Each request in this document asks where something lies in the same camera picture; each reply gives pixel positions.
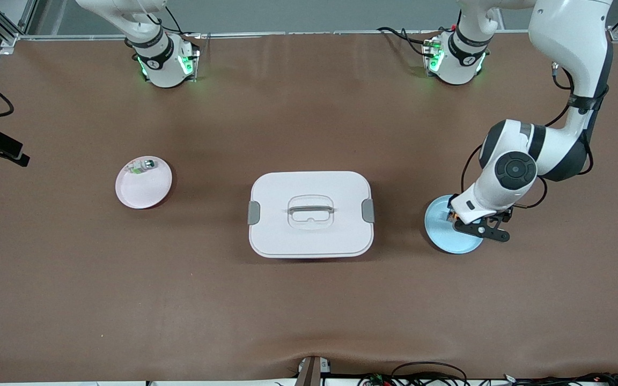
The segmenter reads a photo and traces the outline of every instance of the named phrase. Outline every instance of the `box handle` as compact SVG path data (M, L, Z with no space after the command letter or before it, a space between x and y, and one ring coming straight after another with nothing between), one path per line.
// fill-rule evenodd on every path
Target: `box handle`
M328 212L328 213L334 213L335 209L332 207L329 207L327 205L307 205L307 206L301 206L301 207L291 207L288 209L288 213L292 214L295 212Z

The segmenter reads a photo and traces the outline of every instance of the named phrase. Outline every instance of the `green led light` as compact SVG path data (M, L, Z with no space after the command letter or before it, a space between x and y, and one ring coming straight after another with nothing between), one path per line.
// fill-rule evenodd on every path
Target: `green led light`
M483 59L485 59L485 54L483 54L483 56L481 56L481 58L479 59L479 65L476 68L476 73L478 73L479 71L481 71L481 66L483 65Z
M436 72L440 68L440 63L442 62L442 58L445 57L445 52L440 49L437 54L433 56L431 59L430 69L433 72Z
M139 63L140 68L142 68L142 74L145 75L145 77L149 77L147 75L147 70L144 68L144 63L142 63L142 59L140 59L139 57L137 58L137 63Z
M178 57L180 59L180 63L181 63L181 67L182 67L182 71L186 74L189 75L192 73L193 69L192 69L192 61L190 59L188 59L187 57L184 58L182 56Z

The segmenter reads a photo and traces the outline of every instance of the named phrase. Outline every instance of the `gray floor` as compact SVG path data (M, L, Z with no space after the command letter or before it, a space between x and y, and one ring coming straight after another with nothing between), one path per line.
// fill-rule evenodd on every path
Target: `gray floor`
M105 20L75 0L43 0L30 34L118 34ZM170 9L185 31L192 32L333 32L390 26L437 29L457 19L453 0L170 0ZM526 29L530 10L503 10L506 29ZM174 27L169 15L158 16ZM609 14L618 20L618 0Z

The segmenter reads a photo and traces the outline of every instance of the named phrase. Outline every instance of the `connector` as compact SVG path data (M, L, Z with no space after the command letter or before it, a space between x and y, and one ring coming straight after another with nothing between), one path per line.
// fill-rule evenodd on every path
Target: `connector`
M428 40L424 41L423 46L424 47L440 48L441 47L441 42L439 40L428 39Z

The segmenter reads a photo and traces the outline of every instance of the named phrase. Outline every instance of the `white plastic container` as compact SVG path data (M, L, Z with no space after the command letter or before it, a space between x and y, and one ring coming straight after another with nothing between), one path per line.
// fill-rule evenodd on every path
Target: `white plastic container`
M154 168L139 173L128 171L135 169L134 164L154 161ZM116 196L123 205L133 209L147 209L157 205L171 190L173 174L168 164L159 157L144 156L128 162L116 177Z
M373 200L354 172L269 173L252 186L249 244L271 258L353 257L373 242Z

